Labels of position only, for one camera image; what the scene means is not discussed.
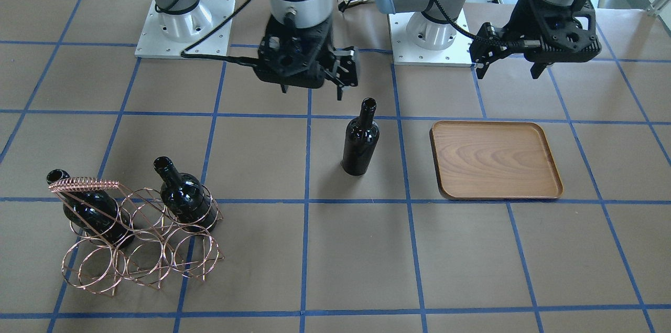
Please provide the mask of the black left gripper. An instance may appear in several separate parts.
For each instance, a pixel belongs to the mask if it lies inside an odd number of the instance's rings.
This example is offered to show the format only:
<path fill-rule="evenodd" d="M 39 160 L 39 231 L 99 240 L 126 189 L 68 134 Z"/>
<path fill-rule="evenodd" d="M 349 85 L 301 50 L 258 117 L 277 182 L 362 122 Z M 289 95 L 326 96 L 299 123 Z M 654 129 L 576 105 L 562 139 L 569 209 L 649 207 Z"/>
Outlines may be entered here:
<path fill-rule="evenodd" d="M 596 11 L 590 0 L 568 0 L 568 5 L 518 0 L 504 27 L 486 22 L 478 35 L 496 41 L 492 45 L 474 40 L 470 46 L 479 80 L 485 77 L 490 63 L 514 53 L 521 53 L 534 63 L 531 67 L 534 80 L 550 63 L 585 62 L 601 53 Z"/>

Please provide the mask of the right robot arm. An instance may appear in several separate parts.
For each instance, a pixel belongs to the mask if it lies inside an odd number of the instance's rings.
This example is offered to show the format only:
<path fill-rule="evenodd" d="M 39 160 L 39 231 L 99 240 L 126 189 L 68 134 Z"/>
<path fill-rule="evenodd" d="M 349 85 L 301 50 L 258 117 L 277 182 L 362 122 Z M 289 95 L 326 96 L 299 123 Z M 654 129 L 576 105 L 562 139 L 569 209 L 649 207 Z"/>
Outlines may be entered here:
<path fill-rule="evenodd" d="M 232 56 L 232 21 L 252 0 L 153 0 L 138 58 L 220 60 L 247 66 L 264 82 L 318 89 L 333 82 L 337 98 L 359 84 L 359 51 L 333 46 L 333 0 L 270 0 L 256 57 Z"/>

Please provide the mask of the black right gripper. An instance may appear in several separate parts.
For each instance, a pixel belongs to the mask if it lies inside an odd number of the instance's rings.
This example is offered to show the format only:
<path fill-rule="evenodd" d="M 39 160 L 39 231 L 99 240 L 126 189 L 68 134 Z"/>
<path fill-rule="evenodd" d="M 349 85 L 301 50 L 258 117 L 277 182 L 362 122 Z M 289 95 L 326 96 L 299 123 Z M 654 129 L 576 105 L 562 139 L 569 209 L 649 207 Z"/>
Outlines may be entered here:
<path fill-rule="evenodd" d="M 283 94 L 289 86 L 320 88 L 329 80 L 337 86 L 337 101 L 342 101 L 344 88 L 359 84 L 359 50 L 355 46 L 335 49 L 332 32 L 332 18 L 295 29 L 270 18 L 258 48 L 255 75 L 280 84 Z"/>

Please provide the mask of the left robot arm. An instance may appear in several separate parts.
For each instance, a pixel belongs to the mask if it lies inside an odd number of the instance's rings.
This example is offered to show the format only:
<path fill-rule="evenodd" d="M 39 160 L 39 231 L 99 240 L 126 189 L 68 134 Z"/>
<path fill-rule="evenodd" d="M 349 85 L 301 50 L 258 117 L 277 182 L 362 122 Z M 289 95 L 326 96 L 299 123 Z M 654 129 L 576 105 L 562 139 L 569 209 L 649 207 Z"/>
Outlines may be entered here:
<path fill-rule="evenodd" d="M 556 63 L 583 63 L 601 53 L 590 0 L 518 0 L 503 27 L 483 23 L 476 34 L 463 18 L 466 0 L 375 0 L 388 16 L 396 65 L 477 67 L 521 54 L 539 76 Z"/>

